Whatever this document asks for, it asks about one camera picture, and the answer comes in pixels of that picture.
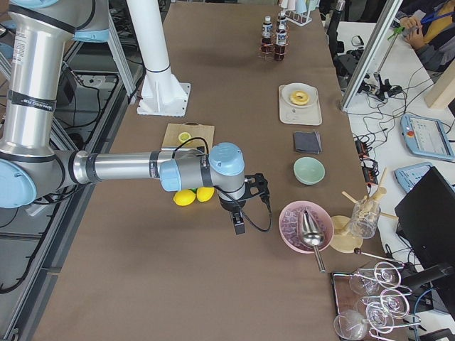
metal frame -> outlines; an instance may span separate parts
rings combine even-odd
[[[6,80],[11,78],[11,64],[3,53],[0,53],[0,72],[3,73]]]
[[[120,43],[119,36],[117,35],[117,29],[115,28],[114,21],[111,16],[109,16],[109,40],[107,41],[107,44],[111,50],[112,57],[114,57],[115,65],[119,70],[125,89],[127,90],[128,98],[131,99],[131,103],[135,103],[137,97],[136,85],[134,84],[133,76],[128,66],[127,57],[123,52],[123,47]]]
[[[389,27],[392,25],[395,14],[400,8],[401,3],[402,0],[387,0],[385,3],[378,23],[376,23],[375,29],[371,33],[370,40],[365,47],[362,58],[359,60],[357,68],[355,69],[348,87],[346,88],[343,99],[341,100],[340,108],[342,111],[346,112],[348,110],[350,101],[357,94],[357,90],[365,78],[368,68],[373,61],[380,44],[387,35]]]

donut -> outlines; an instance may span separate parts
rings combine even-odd
[[[310,96],[305,91],[297,90],[292,92],[290,100],[295,105],[306,105],[310,102]]]

tablet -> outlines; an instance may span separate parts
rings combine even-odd
[[[438,119],[404,114],[401,127],[406,145],[412,153],[446,161],[455,159],[442,122]]]
[[[430,162],[423,162],[417,165],[398,168],[395,170],[395,177],[405,192],[408,193],[427,174],[432,166]]]

metal rod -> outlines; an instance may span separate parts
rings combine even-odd
[[[345,112],[347,110],[350,101],[357,93],[357,90],[360,87],[360,84],[362,83],[371,62],[373,61],[376,52],[378,51],[382,40],[387,34],[387,31],[392,24],[395,14],[397,13],[401,3],[402,0],[387,0],[385,3],[378,23],[371,33],[370,40],[365,47],[365,52],[363,52],[362,58],[360,59],[357,68],[355,69],[354,74],[350,79],[348,87],[344,93],[343,99],[341,100],[340,108],[342,111]]]
[[[11,64],[3,53],[0,53],[0,72],[5,76],[6,80],[11,78]]]
[[[114,21],[112,17],[109,15],[109,40],[107,44],[112,53],[112,57],[114,58],[115,65],[119,70],[120,77],[122,77],[123,84],[125,86],[125,90],[127,91],[128,97],[133,97],[135,95],[136,85],[133,81],[133,76],[131,74],[131,70],[129,69],[127,57],[123,52],[122,44],[120,43],[119,36],[117,34],[117,30],[114,25]]]
[[[387,52],[385,53],[384,58],[381,60],[381,63],[379,64],[378,69],[376,70],[377,73],[381,72],[382,67],[384,66],[384,63],[387,60],[387,57],[389,56],[389,53],[392,50],[392,47],[395,44],[395,41],[397,40],[397,37],[398,37],[398,35],[395,34],[392,38],[392,41],[390,41],[389,48],[387,49]]]
[[[326,272],[326,267],[324,266],[324,262],[322,260],[322,256],[319,253],[319,248],[318,247],[313,247],[314,249],[314,255],[316,256],[316,261],[318,262],[318,267],[320,272]]]

electrical wire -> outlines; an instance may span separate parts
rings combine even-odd
[[[69,193],[51,193],[50,195],[45,195],[44,197],[41,197],[35,201],[33,201],[33,204],[36,204],[36,205],[54,205],[54,204],[58,204],[62,201],[65,201],[69,198],[71,198],[72,196],[74,196],[74,194],[80,192],[81,190],[85,189],[85,187],[87,187],[87,185],[81,185],[81,186],[78,186],[76,185]],[[57,197],[57,198],[52,198],[51,195],[56,195],[56,196],[60,196],[60,197]],[[41,202],[39,200],[42,200],[42,199],[45,199],[47,200],[47,202]]]
[[[257,226],[251,219],[250,217],[247,216],[247,214],[245,213],[245,211],[243,210],[242,206],[240,205],[240,203],[234,199],[231,195],[229,195],[227,192],[225,192],[224,190],[222,190],[219,186],[213,186],[214,188],[216,188],[217,190],[219,190],[223,195],[225,195],[226,197],[229,198],[229,200],[231,200],[233,203],[235,203],[240,211],[240,213],[242,213],[243,217],[245,217],[245,219],[258,231],[260,232],[264,232],[264,233],[267,233],[270,231],[270,229],[272,228],[272,224],[273,224],[273,217],[272,217],[272,209],[270,207],[270,203],[268,200],[266,200],[266,202],[264,201],[265,205],[267,206],[267,210],[269,211],[269,226],[266,228],[266,229],[262,229],[261,227]]]
[[[207,141],[203,138],[203,137],[192,137],[191,139],[188,139],[186,140],[185,142],[183,142],[180,146],[176,147],[173,152],[172,152],[172,158],[174,158],[176,156],[176,152],[184,147],[187,143],[189,142],[192,142],[192,141],[195,141],[195,140],[201,140],[203,143],[204,143],[204,147],[205,147],[205,153],[208,154],[208,144],[207,144]]]
[[[65,76],[65,78],[68,80],[68,82],[70,82],[70,78],[68,78],[68,75],[66,74],[66,72],[62,72],[62,73]],[[59,121],[61,121],[62,123],[66,124],[68,126],[67,128],[65,128],[65,130],[74,128],[74,126],[75,126],[76,111],[77,111],[77,95],[76,95],[76,91],[74,91],[73,94],[74,94],[74,96],[73,96],[73,99],[74,99],[73,124],[69,124],[69,123],[63,121],[62,119],[58,119]]]
[[[35,257],[38,254],[38,251],[40,250],[41,246],[44,243],[46,235],[49,232],[50,227],[52,226],[53,220],[55,219],[55,216],[56,216],[56,213],[57,213],[59,207],[60,207],[60,203],[54,207],[53,213],[48,216],[50,218],[49,222],[48,222],[48,226],[45,228],[45,230],[41,234],[41,238],[39,239],[38,243],[36,244],[35,249],[33,250],[32,254],[30,256],[26,257],[26,259],[28,259],[28,262],[27,262],[26,268],[23,271],[21,277],[16,278],[16,283],[13,284],[12,286],[9,286],[8,288],[4,288],[4,283],[1,282],[0,283],[0,295],[12,292],[14,289],[18,288],[22,284],[22,282],[25,281],[28,273],[30,272],[31,264],[35,260]]]
[[[414,311],[413,311],[414,315],[417,314],[417,308],[419,306],[420,301],[423,299],[423,297],[425,295],[427,295],[430,291],[433,291],[434,289],[435,288],[430,288],[430,289],[424,291],[423,294],[420,295],[419,298],[415,301]],[[412,322],[416,323],[415,317],[412,317]],[[419,336],[419,333],[417,332],[417,327],[414,327],[414,336],[415,336],[415,341],[420,341],[420,336]]]
[[[134,60],[131,60],[129,58],[126,58],[129,62],[133,63],[133,64],[138,64],[138,65],[144,65],[144,62],[136,62]]]
[[[375,156],[376,156],[376,149],[381,147],[383,144],[387,143],[389,133],[397,126],[396,125],[396,119],[400,118],[402,115],[404,115],[406,113],[411,113],[411,112],[408,111],[409,105],[411,105],[411,103],[413,101],[415,101],[416,98],[418,98],[418,96],[420,96],[423,92],[425,92],[431,86],[433,86],[433,84],[431,84],[428,87],[425,87],[416,96],[414,96],[410,101],[407,101],[409,89],[412,89],[414,87],[418,87],[419,85],[431,80],[431,78],[429,78],[428,80],[425,80],[424,82],[421,82],[418,85],[415,85],[415,86],[412,86],[412,87],[410,86],[412,78],[422,68],[423,68],[423,66],[412,73],[412,75],[411,75],[411,77],[409,79],[409,82],[407,84],[407,87],[404,88],[399,93],[399,94],[403,95],[402,98],[394,96],[394,97],[386,98],[384,101],[381,101],[381,100],[375,98],[374,96],[372,96],[371,94],[367,93],[368,106],[371,109],[374,109],[374,111],[366,113],[366,114],[364,114],[364,113],[358,114],[358,113],[348,112],[348,115],[361,116],[362,117],[363,124],[364,124],[364,126],[365,126],[365,128],[366,128],[368,133],[365,134],[365,135],[360,135],[358,137],[360,139],[361,138],[366,138],[368,140],[367,143],[366,143],[367,151],[371,152],[372,158],[375,158]],[[401,107],[393,110],[391,114],[387,114],[387,113],[383,112],[381,110],[381,108],[384,107],[388,103],[388,100],[391,99],[391,98],[392,99],[401,99],[401,100],[404,101],[404,104]],[[376,100],[379,103],[377,105],[373,106],[372,103],[371,103],[372,100]],[[380,130],[378,130],[378,131],[370,130],[369,120],[378,121],[378,126],[380,127]],[[386,126],[386,124],[388,124],[389,122],[392,122],[392,126]],[[378,134],[382,134],[383,138],[380,139]]]
[[[454,124],[455,124],[455,119],[454,119],[454,121],[452,122],[452,124],[451,124],[450,126],[449,126],[448,124],[446,124],[447,126],[449,126],[449,130],[446,131],[446,134],[450,133],[450,131],[451,131],[452,128],[454,127]]]
[[[9,222],[7,222],[6,224],[3,224],[3,225],[0,225],[0,229],[3,228],[3,227],[7,227],[8,225],[10,225],[17,217],[17,213],[19,212],[19,207],[16,208],[16,211],[13,215],[13,217],[9,220]]]
[[[86,126],[89,126],[89,125],[91,125],[91,124],[94,124],[95,122],[97,122],[97,121],[100,119],[100,117],[101,117],[101,115],[102,115],[102,110],[101,110],[101,99],[100,99],[100,89],[98,89],[97,87],[90,87],[90,86],[88,86],[88,85],[84,85],[83,83],[80,83],[80,85],[83,86],[83,87],[85,87],[85,88],[87,88],[87,89],[96,90],[96,92],[97,92],[97,101],[98,101],[98,113],[97,113],[97,116],[96,116],[92,121],[90,121],[90,122],[88,122],[88,123],[84,123],[84,124],[79,124],[79,125],[77,125],[77,126],[68,127],[68,129],[69,129],[69,128],[71,128],[71,129],[73,129],[73,128],[84,128],[84,127],[86,127]]]

